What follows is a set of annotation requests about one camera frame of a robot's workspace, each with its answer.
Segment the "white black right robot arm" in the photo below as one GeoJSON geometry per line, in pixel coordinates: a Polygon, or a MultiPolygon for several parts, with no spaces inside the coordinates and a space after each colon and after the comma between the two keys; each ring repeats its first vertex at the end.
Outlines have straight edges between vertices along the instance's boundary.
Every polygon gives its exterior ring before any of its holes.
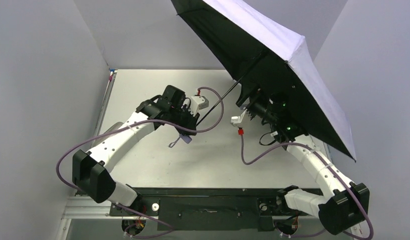
{"type": "Polygon", "coordinates": [[[233,117],[231,124],[238,128],[239,135],[243,135],[246,122],[260,117],[262,123],[269,124],[271,132],[275,133],[277,145],[272,148],[284,148],[295,157],[322,191],[322,195],[317,195],[297,186],[287,187],[278,197],[283,207],[318,218],[332,235],[365,222],[369,228],[367,239],[373,238],[374,226],[368,215],[369,189],[341,173],[317,149],[309,132],[292,118],[288,110],[291,103],[286,95],[268,97],[257,86],[242,86],[236,104],[243,107],[243,113],[233,117]]]}

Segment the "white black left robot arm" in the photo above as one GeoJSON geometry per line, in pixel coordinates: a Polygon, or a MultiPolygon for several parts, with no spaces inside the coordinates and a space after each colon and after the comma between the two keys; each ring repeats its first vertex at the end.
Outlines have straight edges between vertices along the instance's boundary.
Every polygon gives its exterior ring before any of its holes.
{"type": "Polygon", "coordinates": [[[199,94],[186,97],[184,91],[168,85],[163,94],[143,101],[128,120],[89,151],[78,150],[72,156],[72,182],[96,203],[110,201],[130,206],[138,197],[135,190],[113,180],[110,175],[117,163],[142,138],[163,125],[163,121],[181,126],[180,135],[195,135],[199,110],[209,101],[199,94]]]}

